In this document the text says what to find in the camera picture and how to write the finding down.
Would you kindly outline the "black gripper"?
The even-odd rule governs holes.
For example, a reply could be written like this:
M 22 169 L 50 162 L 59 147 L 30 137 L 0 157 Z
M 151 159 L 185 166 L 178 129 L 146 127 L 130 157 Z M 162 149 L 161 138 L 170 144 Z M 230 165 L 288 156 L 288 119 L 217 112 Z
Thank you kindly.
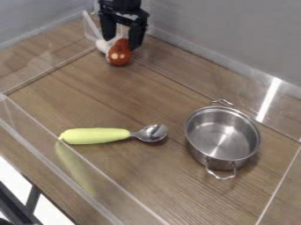
M 141 7 L 142 0 L 98 0 L 102 36 L 106 40 L 115 37 L 117 25 L 130 27 L 130 49 L 137 49 L 143 42 L 150 13 Z

